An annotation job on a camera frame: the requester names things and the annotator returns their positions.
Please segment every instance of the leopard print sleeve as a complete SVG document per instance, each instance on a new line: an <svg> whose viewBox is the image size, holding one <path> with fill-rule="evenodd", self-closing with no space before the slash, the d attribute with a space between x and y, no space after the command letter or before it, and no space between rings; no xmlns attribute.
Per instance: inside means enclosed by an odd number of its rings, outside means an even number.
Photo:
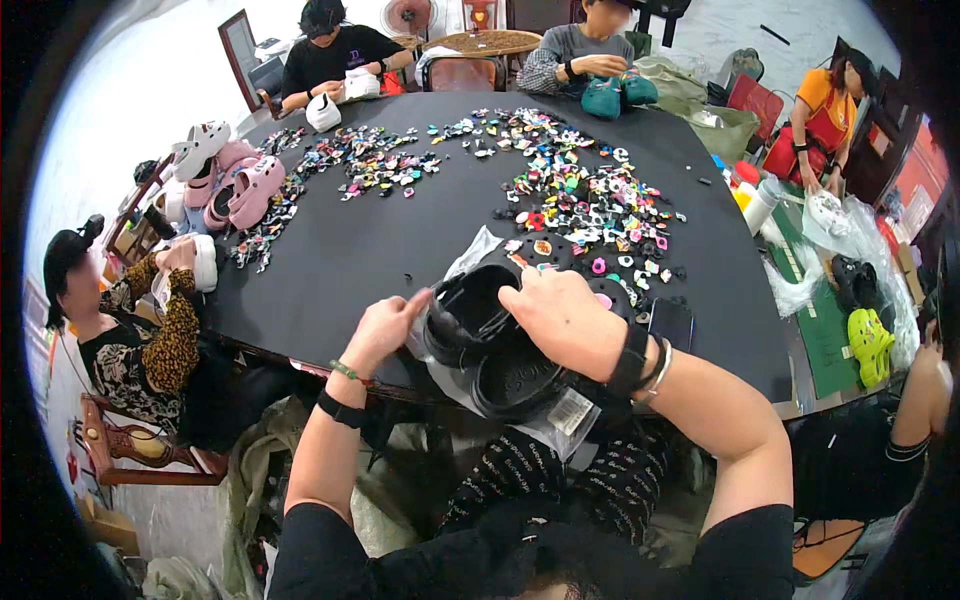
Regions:
<svg viewBox="0 0 960 600"><path fill-rule="evenodd" d="M193 271L170 274L173 296L167 302L167 316L154 340L143 349L143 368L151 388L175 394L186 386L190 373L197 367L197 335L200 321L193 305L184 295L194 288Z"/></svg>
<svg viewBox="0 0 960 600"><path fill-rule="evenodd" d="M136 301L150 291L150 285L158 271L156 252L150 252L130 267L122 279L101 294L100 310L133 312Z"/></svg>

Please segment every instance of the red apron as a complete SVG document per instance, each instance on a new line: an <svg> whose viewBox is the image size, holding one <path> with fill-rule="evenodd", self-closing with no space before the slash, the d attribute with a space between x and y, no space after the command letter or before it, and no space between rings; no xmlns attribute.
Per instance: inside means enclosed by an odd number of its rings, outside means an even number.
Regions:
<svg viewBox="0 0 960 600"><path fill-rule="evenodd" d="M817 109L804 124L806 129L806 143L809 148L806 151L806 157L810 161L810 167L817 178L824 172L827 164L827 157L840 148L844 138L847 137L847 130L842 130L833 125L828 110L833 106L836 90L831 89L827 101L823 106ZM847 127L852 127L850 116L847 114L847 103L844 102L844 122ZM800 162L797 160L797 154L793 151L793 127L785 125L780 128L780 135L767 153L763 160L763 169L773 173L781 180L790 180L803 186L803 180L800 177Z"/></svg>

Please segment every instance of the black cap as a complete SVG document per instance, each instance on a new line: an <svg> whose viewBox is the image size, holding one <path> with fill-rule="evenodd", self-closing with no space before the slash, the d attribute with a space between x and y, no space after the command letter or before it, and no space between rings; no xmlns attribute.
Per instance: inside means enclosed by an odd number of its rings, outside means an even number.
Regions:
<svg viewBox="0 0 960 600"><path fill-rule="evenodd" d="M86 251L103 230L103 215L93 215L82 228L76 231L62 229L50 240L47 253L43 256L43 285L50 302L47 313L48 328L63 326L63 309L57 295L66 293L66 274L83 263Z"/></svg>
<svg viewBox="0 0 960 600"><path fill-rule="evenodd" d="M309 0L300 13L300 30L309 39L329 36L346 18L341 0Z"/></svg>
<svg viewBox="0 0 960 600"><path fill-rule="evenodd" d="M860 76L860 81L863 82L863 91L871 98L876 98L880 85L876 80L874 64L867 58L867 55L855 48L848 49L845 58L853 65L856 74Z"/></svg>

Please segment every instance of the lime green clog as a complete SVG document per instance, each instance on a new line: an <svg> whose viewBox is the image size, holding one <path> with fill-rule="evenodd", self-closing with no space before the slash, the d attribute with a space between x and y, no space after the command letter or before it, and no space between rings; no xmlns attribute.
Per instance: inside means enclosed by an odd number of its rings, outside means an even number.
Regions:
<svg viewBox="0 0 960 600"><path fill-rule="evenodd" d="M860 363L860 380L872 388L890 376L890 348L896 338L880 322L876 311L858 308L847 319L847 336Z"/></svg>

